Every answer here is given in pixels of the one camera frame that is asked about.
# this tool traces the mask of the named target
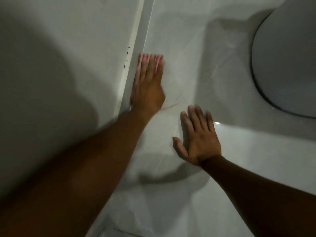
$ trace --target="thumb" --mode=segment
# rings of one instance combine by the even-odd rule
[[[184,147],[182,141],[178,137],[173,137],[172,139],[173,139],[173,147],[178,153],[178,155],[180,155],[179,157],[184,158],[185,160],[188,160],[189,154],[186,148]]]

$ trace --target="person's left arm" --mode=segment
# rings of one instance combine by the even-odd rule
[[[137,68],[133,109],[64,152],[0,203],[0,236],[85,236],[119,183],[138,139],[165,95],[163,62]]]

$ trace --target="white tile floor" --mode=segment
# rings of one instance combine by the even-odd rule
[[[114,226],[145,237],[252,236],[218,184],[172,149],[190,104],[212,112],[227,159],[316,194],[316,121],[273,109],[250,75],[252,35],[283,1],[155,0],[144,51],[165,55],[166,110],[107,206]]]

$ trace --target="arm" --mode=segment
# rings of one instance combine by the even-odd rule
[[[201,166],[226,192],[255,236],[316,236],[316,196],[247,171],[222,157],[210,113],[183,112],[189,147],[174,137],[178,151]]]
[[[137,141],[165,96],[163,62],[137,68],[133,109],[69,149],[0,205],[0,236],[84,236],[120,181]]]

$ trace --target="person's left hand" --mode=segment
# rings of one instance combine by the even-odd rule
[[[147,58],[142,59],[141,65],[137,67],[131,101],[133,108],[144,111],[151,117],[162,107],[165,94],[161,87],[164,61],[159,60],[157,72],[155,73],[155,56],[151,55],[148,63]]]

